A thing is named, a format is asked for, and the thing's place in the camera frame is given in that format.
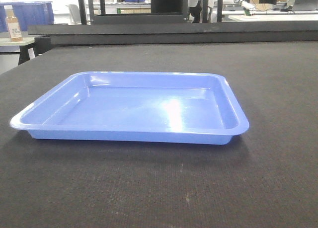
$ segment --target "robotic arm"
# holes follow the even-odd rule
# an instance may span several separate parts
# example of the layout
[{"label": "robotic arm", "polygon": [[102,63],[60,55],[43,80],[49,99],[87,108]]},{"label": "robotic arm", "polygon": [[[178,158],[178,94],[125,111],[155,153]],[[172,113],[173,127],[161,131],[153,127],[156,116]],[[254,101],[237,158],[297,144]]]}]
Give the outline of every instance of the robotic arm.
[{"label": "robotic arm", "polygon": [[[213,8],[214,2],[215,0],[209,0],[210,8]],[[244,8],[247,15],[254,15],[256,10],[255,6],[248,3],[246,0],[223,0],[223,3],[225,4],[238,3]],[[193,22],[199,22],[200,12],[201,12],[200,0],[188,0],[188,6],[189,6],[189,11],[191,15],[194,17]]]},{"label": "robotic arm", "polygon": [[249,11],[250,15],[254,15],[255,13],[255,6],[248,3],[246,0],[223,0],[223,3],[231,4],[231,3],[238,3],[241,5],[245,10]]}]

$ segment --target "blue plastic tray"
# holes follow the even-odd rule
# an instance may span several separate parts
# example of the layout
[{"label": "blue plastic tray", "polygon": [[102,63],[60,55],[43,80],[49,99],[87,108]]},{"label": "blue plastic tray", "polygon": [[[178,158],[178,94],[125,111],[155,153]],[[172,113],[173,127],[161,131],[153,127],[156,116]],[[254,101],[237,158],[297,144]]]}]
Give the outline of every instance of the blue plastic tray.
[{"label": "blue plastic tray", "polygon": [[74,74],[10,124],[37,139],[217,145],[249,127],[223,76],[136,72]]}]

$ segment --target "white table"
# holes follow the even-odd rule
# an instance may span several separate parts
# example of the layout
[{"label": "white table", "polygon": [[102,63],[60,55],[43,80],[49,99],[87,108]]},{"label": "white table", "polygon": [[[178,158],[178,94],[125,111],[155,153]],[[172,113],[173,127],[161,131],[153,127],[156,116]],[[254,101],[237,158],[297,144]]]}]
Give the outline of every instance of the white table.
[{"label": "white table", "polygon": [[238,22],[258,22],[258,21],[318,21],[318,14],[278,14],[278,15],[230,15],[229,19]]},{"label": "white table", "polygon": [[33,48],[34,55],[37,56],[38,54],[36,53],[36,50],[34,48],[34,38],[33,37],[24,37],[22,41],[19,42],[12,42],[10,38],[0,38],[0,47],[2,46],[19,46],[20,51],[5,51],[1,52],[0,54],[2,55],[7,55],[7,54],[19,54],[19,65],[30,60],[30,55],[28,52],[28,49]]},{"label": "white table", "polygon": [[[244,11],[243,10],[236,10],[236,11],[228,11],[228,10],[223,10],[222,11],[223,15],[243,15]],[[268,10],[268,11],[256,11],[256,15],[294,15],[294,14],[318,14],[318,10],[315,11],[289,11],[289,12],[284,12],[284,11],[279,11],[279,10]]]}]

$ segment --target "table surface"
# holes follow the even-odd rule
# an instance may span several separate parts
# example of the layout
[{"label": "table surface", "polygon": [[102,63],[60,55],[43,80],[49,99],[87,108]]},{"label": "table surface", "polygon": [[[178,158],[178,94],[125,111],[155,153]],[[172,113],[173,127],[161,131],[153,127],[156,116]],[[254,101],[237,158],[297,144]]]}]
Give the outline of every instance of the table surface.
[{"label": "table surface", "polygon": [[[230,11],[230,10],[223,10],[222,11],[223,15],[243,15],[244,11],[243,10],[235,10],[235,11]],[[289,12],[284,12],[284,11],[279,11],[279,10],[267,10],[267,11],[259,11],[257,10],[255,12],[256,15],[293,15],[293,14],[318,14],[318,10],[315,11],[289,11]]]},{"label": "table surface", "polygon": [[33,37],[23,37],[22,41],[12,42],[10,38],[1,38],[0,37],[0,46],[26,46],[34,43]]},{"label": "table surface", "polygon": [[256,22],[256,21],[317,21],[318,14],[278,14],[278,15],[230,15],[230,19],[242,22]]},{"label": "table surface", "polygon": [[[316,228],[318,42],[53,49],[0,75],[0,227]],[[224,75],[225,146],[36,140],[13,115],[82,71]]]}]

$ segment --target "black table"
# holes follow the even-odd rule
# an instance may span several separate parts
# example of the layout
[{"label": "black table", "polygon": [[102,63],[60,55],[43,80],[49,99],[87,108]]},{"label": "black table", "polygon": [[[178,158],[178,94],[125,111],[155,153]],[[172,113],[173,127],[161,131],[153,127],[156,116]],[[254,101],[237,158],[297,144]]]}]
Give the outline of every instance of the black table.
[{"label": "black table", "polygon": [[[317,54],[317,42],[69,47],[0,75],[0,227],[317,227]],[[9,127],[82,71],[224,75],[250,129],[209,146],[36,140]]]}]

